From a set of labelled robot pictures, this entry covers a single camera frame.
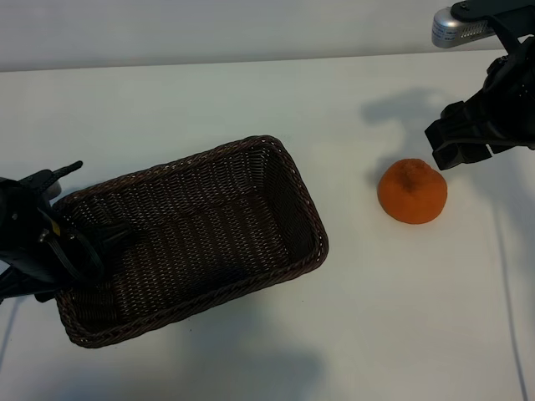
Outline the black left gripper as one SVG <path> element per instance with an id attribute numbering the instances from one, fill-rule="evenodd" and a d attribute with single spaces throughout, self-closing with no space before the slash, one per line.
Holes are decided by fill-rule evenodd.
<path id="1" fill-rule="evenodd" d="M 89 238 L 55 214 L 33 188 L 1 179 L 1 299 L 34 295 L 48 300 L 104 277 L 100 253 L 135 234 L 125 221 L 89 228 Z"/>

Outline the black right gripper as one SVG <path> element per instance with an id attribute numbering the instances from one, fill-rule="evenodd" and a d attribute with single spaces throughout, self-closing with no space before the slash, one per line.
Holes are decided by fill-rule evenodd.
<path id="1" fill-rule="evenodd" d="M 495 59 L 482 88 L 448 104 L 426 130 L 440 170 L 490 159 L 513 147 L 534 148 L 534 38 Z"/>

